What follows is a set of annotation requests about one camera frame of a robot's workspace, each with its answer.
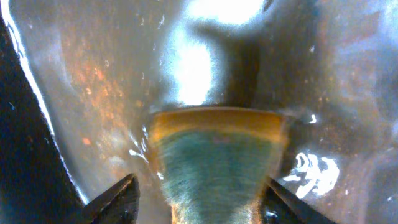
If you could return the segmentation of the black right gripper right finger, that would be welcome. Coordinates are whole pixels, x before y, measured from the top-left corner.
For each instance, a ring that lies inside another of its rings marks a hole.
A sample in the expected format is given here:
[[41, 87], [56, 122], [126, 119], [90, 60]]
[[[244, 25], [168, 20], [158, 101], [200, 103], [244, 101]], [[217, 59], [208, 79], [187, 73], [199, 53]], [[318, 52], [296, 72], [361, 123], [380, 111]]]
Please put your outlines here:
[[263, 223], [336, 224], [272, 178], [260, 211]]

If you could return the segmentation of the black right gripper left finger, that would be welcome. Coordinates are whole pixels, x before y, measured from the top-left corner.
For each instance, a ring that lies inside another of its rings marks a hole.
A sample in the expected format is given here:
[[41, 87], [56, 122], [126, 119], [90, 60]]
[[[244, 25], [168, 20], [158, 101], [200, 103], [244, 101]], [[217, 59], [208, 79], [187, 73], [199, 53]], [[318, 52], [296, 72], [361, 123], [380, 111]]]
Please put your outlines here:
[[134, 224], [139, 211], [139, 181], [128, 174], [100, 196], [92, 200], [82, 211], [88, 223]]

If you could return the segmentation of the green yellow sponge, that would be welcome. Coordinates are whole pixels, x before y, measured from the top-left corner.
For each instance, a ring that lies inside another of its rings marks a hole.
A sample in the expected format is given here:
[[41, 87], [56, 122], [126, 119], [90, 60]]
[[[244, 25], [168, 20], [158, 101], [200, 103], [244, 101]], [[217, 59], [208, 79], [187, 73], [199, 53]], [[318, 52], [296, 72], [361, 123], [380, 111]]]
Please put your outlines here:
[[149, 164], [172, 223], [262, 223], [269, 179], [288, 143], [287, 117], [232, 107], [154, 116]]

